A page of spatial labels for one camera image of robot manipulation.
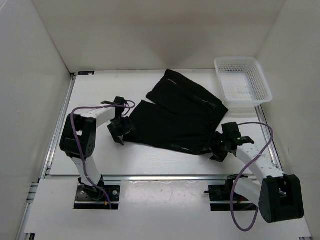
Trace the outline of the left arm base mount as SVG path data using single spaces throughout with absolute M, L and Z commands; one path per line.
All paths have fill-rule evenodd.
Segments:
M 121 186 L 106 185 L 102 180 L 98 186 L 104 188 L 108 198 L 100 189 L 84 185 L 79 177 L 73 208 L 76 210 L 118 210 Z

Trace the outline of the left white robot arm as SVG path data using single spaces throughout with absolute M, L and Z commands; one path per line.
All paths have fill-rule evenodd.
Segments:
M 93 200 L 100 200 L 105 194 L 103 177 L 93 158 L 97 129 L 109 123 L 107 129 L 113 141 L 123 145 L 123 137 L 135 129 L 124 111 L 135 106 L 132 100 L 117 96 L 113 101 L 103 101 L 99 106 L 76 107 L 65 120 L 60 150 L 76 165 L 79 184 Z

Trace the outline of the black shorts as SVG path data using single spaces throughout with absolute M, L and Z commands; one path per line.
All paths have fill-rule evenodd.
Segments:
M 211 152 L 229 111 L 220 99 L 184 75 L 164 76 L 130 114 L 134 130 L 123 140 L 191 155 Z

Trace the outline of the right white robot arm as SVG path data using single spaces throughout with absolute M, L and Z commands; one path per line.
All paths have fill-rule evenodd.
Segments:
M 240 124 L 229 122 L 221 127 L 222 132 L 215 134 L 211 159 L 221 163 L 233 154 L 244 163 L 240 173 L 225 181 L 231 216 L 235 217 L 234 201 L 241 196 L 255 205 L 257 214 L 267 223 L 301 219 L 305 212 L 299 178 L 284 173 L 264 156 L 273 139 L 259 150 L 252 138 L 241 134 Z

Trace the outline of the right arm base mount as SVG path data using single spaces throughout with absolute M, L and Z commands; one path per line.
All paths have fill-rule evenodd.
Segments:
M 228 176 L 223 184 L 211 184 L 208 186 L 208 190 L 203 192 L 209 196 L 211 212 L 229 212 L 231 210 L 230 194 L 236 176 L 236 174 Z M 235 212 L 255 211 L 257 209 L 247 198 L 237 193 L 233 194 L 232 201 Z

